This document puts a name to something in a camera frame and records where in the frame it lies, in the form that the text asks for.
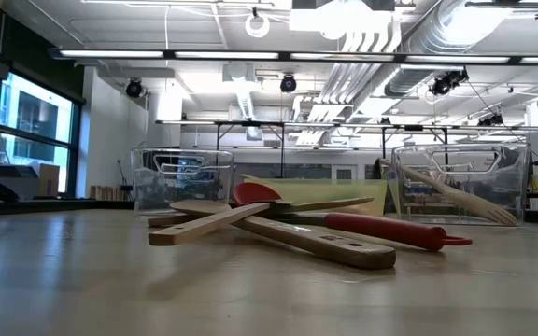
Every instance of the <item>ceiling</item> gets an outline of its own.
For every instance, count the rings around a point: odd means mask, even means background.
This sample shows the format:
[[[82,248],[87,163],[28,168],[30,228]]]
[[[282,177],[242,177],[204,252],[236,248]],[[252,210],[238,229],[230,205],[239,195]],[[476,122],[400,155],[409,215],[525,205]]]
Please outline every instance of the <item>ceiling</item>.
[[[288,16],[291,1],[273,1],[272,15]],[[403,17],[403,33],[408,30],[436,0],[414,0],[417,9]],[[85,4],[80,0],[14,0],[4,9],[53,44],[63,48],[101,49],[165,49],[165,30],[169,49],[242,49],[242,50],[339,50],[342,40],[333,41],[314,32],[293,32],[285,22],[271,20],[267,36],[255,38],[247,34],[244,21],[248,9],[218,8],[218,21],[211,8],[128,7],[125,5]],[[538,53],[538,21],[532,16],[504,21],[491,35],[471,48],[475,53]],[[225,111],[235,104],[235,94],[221,87],[222,63],[214,62],[119,62],[109,67],[171,67],[176,70],[191,92],[185,101],[187,112]],[[328,79],[332,65],[320,63],[257,63],[257,71],[265,74],[262,89],[252,93],[259,105],[291,106],[294,95],[282,94],[279,82],[283,73],[293,73],[299,91],[320,90]],[[510,101],[505,105],[508,120],[523,119],[522,103],[538,93],[536,67],[478,67],[468,69],[471,82],[488,105]],[[515,83],[509,93],[505,83]],[[429,121],[433,116],[461,119],[485,106],[474,90],[465,85],[433,103],[426,89],[418,90],[417,100],[403,100],[394,122]]]

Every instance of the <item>window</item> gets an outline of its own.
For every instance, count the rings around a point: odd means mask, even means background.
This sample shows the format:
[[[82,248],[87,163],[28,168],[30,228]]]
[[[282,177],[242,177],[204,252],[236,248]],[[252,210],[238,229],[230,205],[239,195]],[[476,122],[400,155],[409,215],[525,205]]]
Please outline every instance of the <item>window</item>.
[[[66,192],[72,133],[72,102],[14,74],[0,94],[0,163],[60,167]]]

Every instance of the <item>clear plastic bin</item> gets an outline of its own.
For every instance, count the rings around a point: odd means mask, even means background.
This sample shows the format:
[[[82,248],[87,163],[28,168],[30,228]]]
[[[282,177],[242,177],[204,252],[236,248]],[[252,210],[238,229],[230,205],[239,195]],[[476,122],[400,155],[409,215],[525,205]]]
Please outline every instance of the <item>clear plastic bin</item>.
[[[226,151],[137,148],[132,150],[134,213],[158,216],[183,200],[230,200],[234,155]]]
[[[524,217],[528,145],[459,144],[396,147],[392,165],[397,183],[390,184],[401,219],[426,224],[502,225],[464,209],[428,184],[413,181],[401,165],[446,185],[471,193]]]

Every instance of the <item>table surface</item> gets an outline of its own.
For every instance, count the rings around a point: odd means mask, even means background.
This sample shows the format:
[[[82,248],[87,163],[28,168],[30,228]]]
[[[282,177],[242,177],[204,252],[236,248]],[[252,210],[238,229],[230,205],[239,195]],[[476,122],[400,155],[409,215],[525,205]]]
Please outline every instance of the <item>table surface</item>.
[[[446,229],[474,244],[371,272],[238,229],[151,247],[131,211],[0,217],[0,335],[538,334],[538,225]]]

